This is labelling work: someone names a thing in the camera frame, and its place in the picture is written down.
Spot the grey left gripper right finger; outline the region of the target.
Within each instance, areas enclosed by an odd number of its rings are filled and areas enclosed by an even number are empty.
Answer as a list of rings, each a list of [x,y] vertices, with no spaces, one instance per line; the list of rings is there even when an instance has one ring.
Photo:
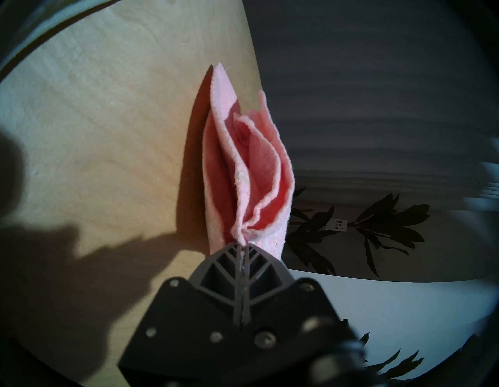
[[[250,324],[292,283],[293,277],[281,260],[248,244],[243,253],[243,323]]]

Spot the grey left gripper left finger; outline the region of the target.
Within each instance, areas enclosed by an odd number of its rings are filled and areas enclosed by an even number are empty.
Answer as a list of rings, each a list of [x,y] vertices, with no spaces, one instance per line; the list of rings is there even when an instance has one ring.
[[[230,243],[209,256],[188,282],[233,324],[243,324],[244,250]]]

